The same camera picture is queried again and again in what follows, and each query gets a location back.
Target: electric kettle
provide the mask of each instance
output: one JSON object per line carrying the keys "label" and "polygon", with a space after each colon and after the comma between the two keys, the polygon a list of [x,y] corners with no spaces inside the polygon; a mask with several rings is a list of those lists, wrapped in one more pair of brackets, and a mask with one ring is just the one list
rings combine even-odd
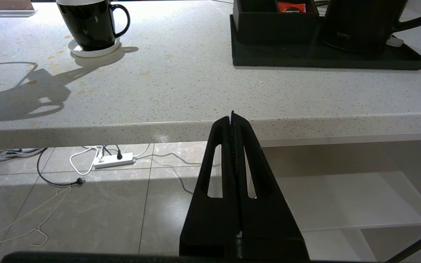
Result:
{"label": "electric kettle", "polygon": [[321,27],[324,43],[349,52],[382,50],[394,32],[421,26],[399,22],[407,0],[331,0]]}

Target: black tray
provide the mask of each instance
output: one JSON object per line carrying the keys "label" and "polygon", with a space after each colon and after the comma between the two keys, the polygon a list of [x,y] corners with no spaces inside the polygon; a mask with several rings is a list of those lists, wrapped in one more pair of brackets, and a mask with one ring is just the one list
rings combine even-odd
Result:
{"label": "black tray", "polygon": [[230,15],[230,27],[234,65],[421,69],[421,55],[405,44],[399,48],[386,46],[382,52],[374,54],[344,52],[316,39],[311,44],[245,45],[237,40],[232,15]]}

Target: white cable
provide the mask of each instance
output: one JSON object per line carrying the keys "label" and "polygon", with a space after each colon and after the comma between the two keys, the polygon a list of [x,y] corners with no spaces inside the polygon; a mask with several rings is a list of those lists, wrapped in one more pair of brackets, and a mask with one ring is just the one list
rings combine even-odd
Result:
{"label": "white cable", "polygon": [[[103,145],[83,146],[83,148],[85,148],[84,151],[82,151],[80,153],[75,153],[75,154],[73,154],[73,155],[71,155],[69,157],[69,163],[71,163],[72,168],[74,168],[74,170],[76,170],[76,172],[79,175],[87,175],[88,173],[90,173],[90,171],[92,171],[92,167],[94,167],[95,158],[97,158],[97,156],[99,156],[99,153],[102,152]],[[92,164],[90,165],[89,170],[87,172],[85,172],[85,173],[81,173],[79,170],[77,170],[77,168],[75,167],[75,165],[72,163],[72,157],[75,157],[77,155],[81,155],[82,153],[86,153],[86,152],[88,152],[90,150],[95,150],[95,157],[92,159]]]}
{"label": "white cable", "polygon": [[144,150],[144,151],[142,151],[142,153],[140,153],[140,154],[138,154],[138,155],[133,155],[133,157],[135,158],[135,157],[139,157],[139,156],[141,156],[141,155],[143,155],[145,152],[147,152],[147,150],[149,150],[149,147],[151,146],[151,144],[149,143],[148,145],[147,145],[147,148]]}

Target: red packet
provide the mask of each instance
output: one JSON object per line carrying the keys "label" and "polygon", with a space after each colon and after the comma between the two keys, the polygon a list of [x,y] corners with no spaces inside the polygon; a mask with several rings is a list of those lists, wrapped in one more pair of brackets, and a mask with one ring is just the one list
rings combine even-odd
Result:
{"label": "red packet", "polygon": [[281,13],[306,13],[304,4],[292,4],[286,2],[277,2]]}

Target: white coaster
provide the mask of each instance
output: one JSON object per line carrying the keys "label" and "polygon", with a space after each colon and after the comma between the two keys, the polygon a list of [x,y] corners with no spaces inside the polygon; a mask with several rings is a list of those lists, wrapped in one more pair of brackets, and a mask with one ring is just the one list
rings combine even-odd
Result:
{"label": "white coaster", "polygon": [[76,40],[72,40],[69,42],[68,47],[71,52],[81,58],[98,58],[105,55],[112,53],[113,51],[117,50],[120,46],[120,39],[115,39],[115,43],[108,48],[102,50],[94,50],[94,51],[84,51],[82,47],[76,42]]}

